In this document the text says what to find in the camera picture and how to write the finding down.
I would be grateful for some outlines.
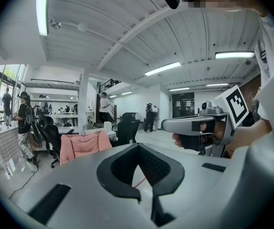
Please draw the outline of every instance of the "fluorescent light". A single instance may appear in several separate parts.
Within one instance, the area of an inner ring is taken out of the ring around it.
[[[174,91],[182,91],[182,90],[188,90],[188,87],[184,87],[184,88],[178,88],[178,89],[171,89],[170,92],[174,92]]]
[[[225,59],[225,58],[252,58],[254,57],[254,52],[240,52],[240,51],[234,51],[234,52],[216,52],[215,58],[216,59]]]
[[[228,83],[207,84],[207,86],[227,86]]]
[[[40,35],[48,35],[48,0],[36,0],[36,18]]]
[[[123,93],[123,94],[121,94],[121,95],[125,95],[125,94],[131,94],[132,92],[127,92],[127,93]]]
[[[162,71],[166,71],[166,70],[172,69],[172,68],[174,68],[174,67],[178,67],[178,66],[180,66],[180,62],[171,63],[171,64],[168,64],[168,65],[166,65],[166,66],[162,66],[162,67],[160,67],[160,68],[157,68],[157,69],[155,69],[155,70],[152,70],[152,71],[150,71],[150,72],[146,72],[145,74],[146,74],[147,76],[149,76],[149,75],[156,74],[156,73],[162,72]]]

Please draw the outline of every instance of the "tree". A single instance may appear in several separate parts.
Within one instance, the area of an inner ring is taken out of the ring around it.
[[[6,67],[3,74],[12,80],[15,80],[16,72],[14,70],[10,70],[8,67]]]

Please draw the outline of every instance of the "gray device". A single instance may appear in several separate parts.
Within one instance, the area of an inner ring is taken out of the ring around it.
[[[152,186],[151,214],[132,187],[137,165]],[[24,228],[245,229],[263,211],[274,221],[273,202],[274,132],[232,159],[113,147],[57,167],[19,197],[19,209],[8,199],[3,205]]]
[[[225,129],[223,139],[214,138],[213,133],[203,133],[200,131],[202,122],[213,122],[223,120]],[[234,135],[234,128],[231,124],[229,113],[223,112],[218,107],[212,107],[210,101],[202,104],[201,113],[198,116],[188,116],[174,119],[167,119],[161,122],[161,129],[176,133],[185,149],[200,151],[201,155],[222,157],[225,151],[225,145],[229,144]],[[202,136],[213,137],[213,142],[203,142]]]

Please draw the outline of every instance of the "hat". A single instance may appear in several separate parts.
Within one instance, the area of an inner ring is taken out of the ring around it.
[[[22,97],[27,97],[27,96],[28,96],[28,94],[26,92],[22,92],[21,95],[18,97],[22,98]]]

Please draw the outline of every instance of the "brick wall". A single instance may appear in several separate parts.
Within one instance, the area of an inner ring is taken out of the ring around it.
[[[252,111],[252,100],[256,96],[258,88],[261,86],[260,75],[253,78],[251,81],[240,87],[242,95],[246,101],[249,111]]]

